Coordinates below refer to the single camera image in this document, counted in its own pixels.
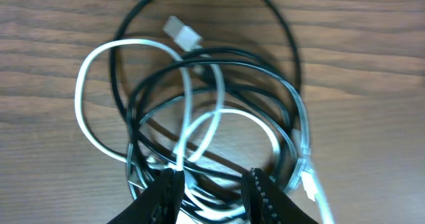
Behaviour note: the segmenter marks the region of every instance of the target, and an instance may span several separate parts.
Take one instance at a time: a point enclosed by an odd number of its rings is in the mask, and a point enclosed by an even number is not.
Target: wooden table
[[[123,164],[83,136],[73,98],[82,60],[137,1],[0,0],[0,223],[105,223],[130,203]],[[301,47],[313,158],[337,222],[423,222],[425,0],[273,1]],[[263,52],[291,67],[282,32],[259,0],[156,0],[130,31],[171,44],[161,30],[170,15],[202,34],[205,46]],[[126,54],[129,85],[153,64],[168,65],[159,51]],[[88,80],[90,125],[122,151],[126,128],[110,94],[107,54]],[[228,138],[219,132],[217,143]],[[247,153],[261,148],[242,141]],[[223,156],[231,150],[211,147]],[[292,197],[319,219],[302,187]]]

